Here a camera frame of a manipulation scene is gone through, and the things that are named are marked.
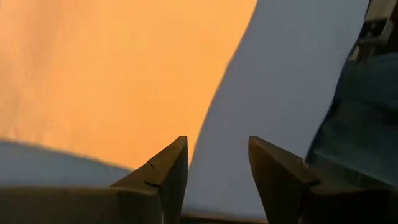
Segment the yellow waffle towel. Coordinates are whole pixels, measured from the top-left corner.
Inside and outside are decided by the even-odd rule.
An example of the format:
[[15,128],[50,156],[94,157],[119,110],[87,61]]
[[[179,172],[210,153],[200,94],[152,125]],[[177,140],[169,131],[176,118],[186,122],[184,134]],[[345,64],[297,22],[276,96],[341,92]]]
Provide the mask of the yellow waffle towel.
[[0,140],[135,169],[195,145],[257,0],[0,0]]

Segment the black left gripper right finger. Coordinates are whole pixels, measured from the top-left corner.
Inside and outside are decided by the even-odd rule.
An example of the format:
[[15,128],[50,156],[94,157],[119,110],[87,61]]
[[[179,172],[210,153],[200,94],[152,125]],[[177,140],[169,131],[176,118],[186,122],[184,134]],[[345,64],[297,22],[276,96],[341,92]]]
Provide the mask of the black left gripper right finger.
[[398,224],[398,189],[345,183],[257,136],[248,154],[269,224]]

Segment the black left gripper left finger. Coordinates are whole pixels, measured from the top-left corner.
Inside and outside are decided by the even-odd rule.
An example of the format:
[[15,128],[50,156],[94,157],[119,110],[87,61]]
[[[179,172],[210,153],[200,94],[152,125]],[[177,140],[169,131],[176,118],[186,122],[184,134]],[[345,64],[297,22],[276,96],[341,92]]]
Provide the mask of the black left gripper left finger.
[[179,224],[187,176],[186,136],[134,171],[0,140],[0,224]]

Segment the person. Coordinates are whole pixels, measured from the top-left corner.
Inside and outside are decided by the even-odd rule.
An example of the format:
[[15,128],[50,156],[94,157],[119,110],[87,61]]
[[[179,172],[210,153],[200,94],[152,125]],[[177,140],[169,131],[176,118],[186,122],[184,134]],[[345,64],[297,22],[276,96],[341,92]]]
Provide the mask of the person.
[[306,161],[351,185],[398,189],[398,53],[345,63]]

